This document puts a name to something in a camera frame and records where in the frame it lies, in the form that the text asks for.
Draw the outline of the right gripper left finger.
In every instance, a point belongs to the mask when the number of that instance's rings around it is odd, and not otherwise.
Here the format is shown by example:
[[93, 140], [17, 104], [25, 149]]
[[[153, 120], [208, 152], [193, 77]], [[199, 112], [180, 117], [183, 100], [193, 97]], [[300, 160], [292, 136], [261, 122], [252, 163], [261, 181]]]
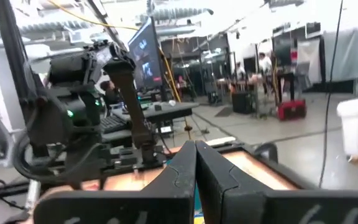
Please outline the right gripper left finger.
[[193, 224], [195, 142], [187, 141], [140, 191], [66, 191], [43, 199], [34, 224]]

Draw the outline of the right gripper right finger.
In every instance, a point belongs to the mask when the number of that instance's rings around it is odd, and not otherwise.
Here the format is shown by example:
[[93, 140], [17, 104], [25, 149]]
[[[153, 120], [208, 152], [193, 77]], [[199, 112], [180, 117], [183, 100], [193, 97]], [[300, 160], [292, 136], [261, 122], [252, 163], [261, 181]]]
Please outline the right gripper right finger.
[[358, 191], [274, 190], [196, 142], [206, 224], [358, 224]]

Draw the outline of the black keyboard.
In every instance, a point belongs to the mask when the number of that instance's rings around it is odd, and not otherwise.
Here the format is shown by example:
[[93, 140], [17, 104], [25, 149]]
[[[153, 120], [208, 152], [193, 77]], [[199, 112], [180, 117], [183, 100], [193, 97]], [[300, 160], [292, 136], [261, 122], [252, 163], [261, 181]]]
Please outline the black keyboard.
[[104, 134], [129, 129], [128, 123], [115, 115], [102, 118], [100, 125]]

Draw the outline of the person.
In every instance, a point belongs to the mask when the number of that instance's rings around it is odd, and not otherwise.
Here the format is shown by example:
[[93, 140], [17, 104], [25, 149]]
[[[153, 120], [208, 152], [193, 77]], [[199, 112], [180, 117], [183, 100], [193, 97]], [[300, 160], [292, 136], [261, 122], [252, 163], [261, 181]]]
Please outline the person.
[[236, 76], [237, 81], [241, 81], [241, 80], [245, 79], [246, 72], [245, 72], [244, 67], [241, 65], [240, 62], [236, 63], [236, 71], [234, 72], [234, 74]]
[[271, 59], [263, 52], [259, 52], [259, 70], [264, 76], [271, 76], [273, 72]]
[[121, 102], [121, 97], [118, 89], [112, 81], [103, 81], [99, 87], [104, 91], [104, 102], [107, 106], [115, 105]]

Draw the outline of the black table clamp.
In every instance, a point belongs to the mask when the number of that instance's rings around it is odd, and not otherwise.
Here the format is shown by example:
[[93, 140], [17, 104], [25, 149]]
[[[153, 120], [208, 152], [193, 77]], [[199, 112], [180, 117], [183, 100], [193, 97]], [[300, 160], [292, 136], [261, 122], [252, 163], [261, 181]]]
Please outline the black table clamp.
[[253, 152], [254, 156], [264, 157], [270, 161], [278, 162], [278, 148], [274, 142], [266, 142], [257, 146]]

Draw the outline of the black desk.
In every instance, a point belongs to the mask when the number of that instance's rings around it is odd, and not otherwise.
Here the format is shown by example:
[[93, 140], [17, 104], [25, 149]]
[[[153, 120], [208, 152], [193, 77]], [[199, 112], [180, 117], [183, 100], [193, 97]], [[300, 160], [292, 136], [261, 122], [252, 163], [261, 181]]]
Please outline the black desk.
[[[168, 103], [159, 103], [162, 107], [160, 111], [155, 111], [154, 106], [149, 106], [143, 111], [144, 117], [151, 123], [158, 123], [162, 121], [172, 120], [176, 118], [186, 117], [192, 115], [192, 109], [198, 107], [199, 103], [178, 102], [175, 106]], [[113, 142], [120, 140], [132, 140], [131, 130], [121, 130], [113, 133], [103, 134], [103, 142]]]

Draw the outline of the black computer tower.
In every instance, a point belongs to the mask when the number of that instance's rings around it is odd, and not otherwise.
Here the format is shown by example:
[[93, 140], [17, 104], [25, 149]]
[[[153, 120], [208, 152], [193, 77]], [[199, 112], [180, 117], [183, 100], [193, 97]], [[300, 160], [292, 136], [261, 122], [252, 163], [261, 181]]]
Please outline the black computer tower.
[[231, 95], [231, 98], [233, 112], [240, 114], [251, 114], [255, 111], [250, 93], [246, 91], [235, 92]]

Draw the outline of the large black monitor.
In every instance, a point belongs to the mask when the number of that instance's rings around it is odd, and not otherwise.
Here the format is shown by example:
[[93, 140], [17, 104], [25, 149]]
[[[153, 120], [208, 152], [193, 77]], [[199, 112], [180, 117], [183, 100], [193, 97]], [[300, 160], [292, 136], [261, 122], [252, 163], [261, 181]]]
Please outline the large black monitor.
[[135, 63], [136, 88], [154, 89], [163, 85], [162, 61], [153, 17], [149, 17], [128, 42]]

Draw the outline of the red black equipment box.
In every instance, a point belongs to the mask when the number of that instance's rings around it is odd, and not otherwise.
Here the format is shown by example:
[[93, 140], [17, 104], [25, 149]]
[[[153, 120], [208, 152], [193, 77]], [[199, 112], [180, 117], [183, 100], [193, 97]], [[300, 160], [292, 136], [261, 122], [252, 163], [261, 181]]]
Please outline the red black equipment box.
[[306, 113], [305, 100], [291, 100], [278, 105], [277, 116], [280, 121], [288, 121], [305, 118]]

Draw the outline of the grey tarp sheet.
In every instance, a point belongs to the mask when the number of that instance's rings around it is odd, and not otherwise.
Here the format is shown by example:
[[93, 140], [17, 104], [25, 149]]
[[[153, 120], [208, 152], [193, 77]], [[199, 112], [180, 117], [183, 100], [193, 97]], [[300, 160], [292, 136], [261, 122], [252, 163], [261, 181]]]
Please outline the grey tarp sheet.
[[330, 77], [332, 77], [333, 82], [355, 80], [358, 78], [358, 29], [339, 31], [332, 76], [331, 67], [336, 33], [325, 32], [323, 39], [326, 81], [329, 81]]

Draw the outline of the black table frame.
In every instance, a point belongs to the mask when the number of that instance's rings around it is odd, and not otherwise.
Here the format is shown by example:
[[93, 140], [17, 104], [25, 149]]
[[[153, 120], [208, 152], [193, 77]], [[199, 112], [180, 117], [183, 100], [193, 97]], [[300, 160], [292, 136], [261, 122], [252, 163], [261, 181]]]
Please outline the black table frame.
[[[250, 153], [243, 145], [235, 149], [221, 150], [223, 156], [242, 171], [269, 186], [272, 189], [315, 189], [316, 186], [301, 178], [287, 166], [264, 156]], [[0, 198], [26, 194], [29, 181], [0, 185]]]

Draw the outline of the black frame pole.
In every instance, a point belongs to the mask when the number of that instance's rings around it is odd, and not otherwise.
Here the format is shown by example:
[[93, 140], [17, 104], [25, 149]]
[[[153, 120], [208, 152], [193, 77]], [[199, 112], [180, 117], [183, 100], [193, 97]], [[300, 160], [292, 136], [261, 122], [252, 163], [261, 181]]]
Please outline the black frame pole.
[[10, 0], [0, 0], [0, 35], [6, 51], [19, 102], [34, 100], [24, 64], [27, 61], [21, 34]]

